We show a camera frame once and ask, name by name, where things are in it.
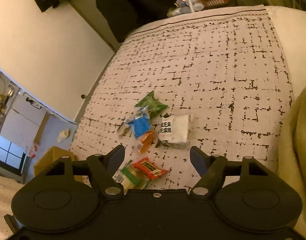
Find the blue snack packet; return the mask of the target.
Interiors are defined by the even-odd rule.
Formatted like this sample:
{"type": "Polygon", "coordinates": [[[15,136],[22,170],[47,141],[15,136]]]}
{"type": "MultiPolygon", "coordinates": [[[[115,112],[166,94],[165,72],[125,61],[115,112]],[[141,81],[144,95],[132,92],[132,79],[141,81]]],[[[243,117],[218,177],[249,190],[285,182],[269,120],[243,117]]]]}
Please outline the blue snack packet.
{"type": "Polygon", "coordinates": [[[144,135],[151,127],[148,106],[137,109],[126,118],[125,123],[132,129],[136,139],[144,135]]]}

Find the green white snack packet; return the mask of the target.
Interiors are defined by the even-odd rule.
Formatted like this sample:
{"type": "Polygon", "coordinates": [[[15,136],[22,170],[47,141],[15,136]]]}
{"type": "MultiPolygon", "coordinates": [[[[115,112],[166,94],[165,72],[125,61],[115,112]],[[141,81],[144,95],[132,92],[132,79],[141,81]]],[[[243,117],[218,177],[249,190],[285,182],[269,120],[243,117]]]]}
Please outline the green white snack packet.
{"type": "Polygon", "coordinates": [[[115,181],[123,186],[124,193],[131,189],[146,189],[151,180],[140,170],[132,166],[130,160],[119,170],[115,181]]]}

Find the cardboard box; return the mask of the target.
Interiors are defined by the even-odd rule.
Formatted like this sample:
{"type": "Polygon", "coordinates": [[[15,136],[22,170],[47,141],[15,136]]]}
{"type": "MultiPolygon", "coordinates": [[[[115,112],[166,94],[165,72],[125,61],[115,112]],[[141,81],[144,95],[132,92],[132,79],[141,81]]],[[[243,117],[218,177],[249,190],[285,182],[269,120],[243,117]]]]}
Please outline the cardboard box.
{"type": "Polygon", "coordinates": [[[79,174],[82,168],[74,166],[78,161],[73,152],[52,146],[34,165],[34,178],[30,183],[40,188],[77,183],[89,186],[87,179],[79,174]]]}

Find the white black-lettered snack packet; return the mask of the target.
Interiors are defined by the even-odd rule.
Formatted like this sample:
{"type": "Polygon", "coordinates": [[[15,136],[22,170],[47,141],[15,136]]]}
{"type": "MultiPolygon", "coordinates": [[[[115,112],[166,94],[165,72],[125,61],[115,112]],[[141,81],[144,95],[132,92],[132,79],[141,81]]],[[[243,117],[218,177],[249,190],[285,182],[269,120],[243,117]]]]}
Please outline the white black-lettered snack packet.
{"type": "Polygon", "coordinates": [[[159,140],[167,144],[186,144],[191,130],[192,115],[171,115],[161,119],[159,140]]]}

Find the orange snack packet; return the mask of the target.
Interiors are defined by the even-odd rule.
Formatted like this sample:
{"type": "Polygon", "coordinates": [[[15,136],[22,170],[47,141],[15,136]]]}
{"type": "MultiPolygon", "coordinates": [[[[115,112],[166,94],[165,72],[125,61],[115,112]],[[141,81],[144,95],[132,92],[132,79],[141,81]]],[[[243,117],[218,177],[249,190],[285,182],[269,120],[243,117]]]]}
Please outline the orange snack packet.
{"type": "Polygon", "coordinates": [[[145,153],[150,148],[152,143],[156,142],[157,140],[158,133],[153,129],[148,130],[138,138],[138,152],[141,154],[145,153]]]}

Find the patterned white bed blanket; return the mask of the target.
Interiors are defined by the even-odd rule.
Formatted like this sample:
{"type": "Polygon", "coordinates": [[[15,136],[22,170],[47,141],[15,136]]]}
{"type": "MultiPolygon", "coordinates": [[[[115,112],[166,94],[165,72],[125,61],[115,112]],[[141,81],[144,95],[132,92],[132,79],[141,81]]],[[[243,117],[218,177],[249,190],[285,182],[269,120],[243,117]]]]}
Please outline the patterned white bed blanket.
{"type": "Polygon", "coordinates": [[[153,144],[146,155],[167,173],[152,189],[190,189],[198,174],[191,146],[229,160],[250,156],[278,169],[280,128],[293,102],[292,85],[272,16],[263,6],[196,12],[136,30],[98,83],[71,144],[79,159],[125,147],[142,157],[124,117],[149,92],[169,115],[193,117],[185,146],[153,144]]]}

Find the red snack packet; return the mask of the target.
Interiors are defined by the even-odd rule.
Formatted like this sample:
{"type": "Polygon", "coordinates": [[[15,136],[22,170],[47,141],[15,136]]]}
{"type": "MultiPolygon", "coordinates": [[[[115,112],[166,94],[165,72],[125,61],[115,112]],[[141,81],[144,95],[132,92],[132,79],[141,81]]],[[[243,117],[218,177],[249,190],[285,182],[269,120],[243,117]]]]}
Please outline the red snack packet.
{"type": "Polygon", "coordinates": [[[132,166],[143,172],[150,180],[157,179],[167,173],[167,170],[161,169],[150,162],[148,157],[136,161],[132,166]]]}

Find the beige pillow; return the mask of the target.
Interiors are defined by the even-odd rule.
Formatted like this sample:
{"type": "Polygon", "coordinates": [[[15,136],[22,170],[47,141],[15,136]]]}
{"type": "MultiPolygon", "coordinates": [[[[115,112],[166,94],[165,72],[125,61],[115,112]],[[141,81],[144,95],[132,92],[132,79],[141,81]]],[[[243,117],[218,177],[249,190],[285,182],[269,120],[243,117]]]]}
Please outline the beige pillow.
{"type": "Polygon", "coordinates": [[[278,145],[278,174],[300,194],[306,213],[306,87],[282,124],[278,145]]]}

